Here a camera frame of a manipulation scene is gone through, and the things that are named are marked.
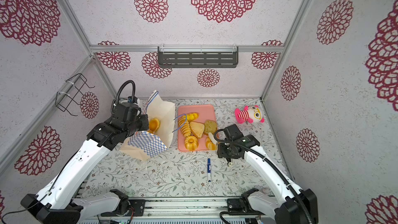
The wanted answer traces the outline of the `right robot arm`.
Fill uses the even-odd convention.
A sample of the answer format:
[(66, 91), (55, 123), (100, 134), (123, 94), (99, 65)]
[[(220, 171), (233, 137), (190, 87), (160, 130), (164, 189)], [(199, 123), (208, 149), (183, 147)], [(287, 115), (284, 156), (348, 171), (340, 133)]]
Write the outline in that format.
[(260, 142), (251, 134), (243, 135), (233, 124), (209, 134), (210, 140), (218, 145), (217, 155), (227, 162), (233, 159), (245, 160), (266, 182), (272, 196), (253, 188), (238, 199), (238, 207), (220, 212), (220, 219), (226, 224), (225, 215), (265, 215), (277, 224), (319, 223), (318, 200), (315, 193), (302, 189), (290, 179), (266, 154)]

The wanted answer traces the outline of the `checkered paper bag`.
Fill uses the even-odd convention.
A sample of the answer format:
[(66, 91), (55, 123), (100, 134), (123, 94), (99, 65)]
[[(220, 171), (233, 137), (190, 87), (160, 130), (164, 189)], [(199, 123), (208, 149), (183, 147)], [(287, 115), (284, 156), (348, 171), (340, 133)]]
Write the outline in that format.
[(177, 131), (175, 111), (174, 103), (162, 100), (159, 92), (154, 91), (144, 107), (144, 113), (148, 115), (149, 127), (127, 138), (120, 147), (120, 151), (141, 161), (167, 151)]

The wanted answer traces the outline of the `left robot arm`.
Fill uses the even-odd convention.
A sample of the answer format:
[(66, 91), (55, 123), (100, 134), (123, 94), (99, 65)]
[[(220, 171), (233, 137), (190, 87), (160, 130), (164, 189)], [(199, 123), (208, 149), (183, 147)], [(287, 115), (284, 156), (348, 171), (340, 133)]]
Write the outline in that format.
[(124, 216), (130, 212), (128, 196), (117, 189), (86, 200), (74, 197), (83, 181), (105, 156), (137, 131), (148, 128), (148, 116), (138, 106), (135, 91), (127, 101), (120, 102), (120, 95), (128, 84), (135, 86), (132, 80), (122, 84), (112, 103), (111, 116), (89, 132), (61, 172), (37, 194), (27, 194), (21, 200), (23, 208), (40, 223), (77, 224), (102, 213)]

